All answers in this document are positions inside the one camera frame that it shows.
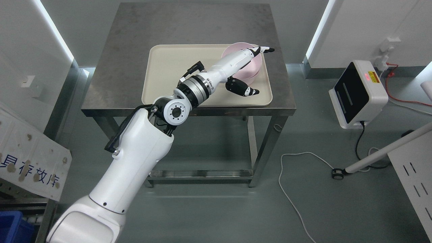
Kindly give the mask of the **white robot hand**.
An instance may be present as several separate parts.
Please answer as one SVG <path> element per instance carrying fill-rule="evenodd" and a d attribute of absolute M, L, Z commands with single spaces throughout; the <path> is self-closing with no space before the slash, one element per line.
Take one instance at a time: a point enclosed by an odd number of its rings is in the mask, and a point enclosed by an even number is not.
<path fill-rule="evenodd" d="M 261 60 L 261 53 L 271 53 L 274 51 L 274 48 L 258 46 L 227 54 L 207 70 L 207 80 L 212 85 L 225 83 L 225 87 L 229 92 L 242 97 L 258 95 L 260 91 L 248 85 L 255 81 L 261 64 L 252 65 L 254 68 L 257 68 L 256 70 L 246 70 L 242 75 L 238 75 L 237 73 L 246 68 L 253 60 Z"/>

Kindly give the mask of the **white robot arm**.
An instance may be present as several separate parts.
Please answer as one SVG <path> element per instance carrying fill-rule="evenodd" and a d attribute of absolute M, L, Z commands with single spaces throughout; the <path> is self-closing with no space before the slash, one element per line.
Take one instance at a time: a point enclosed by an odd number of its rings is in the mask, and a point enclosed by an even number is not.
<path fill-rule="evenodd" d="M 89 195 L 73 203 L 55 222 L 47 243 L 115 243 L 131 202 L 156 164 L 167 155 L 173 131 L 192 109 L 205 102 L 220 84 L 249 97 L 259 94 L 234 77 L 252 60 L 274 48 L 256 46 L 227 54 L 209 68 L 199 61 L 179 79 L 173 95 L 141 105 L 126 117 L 105 149 L 113 161 Z"/>

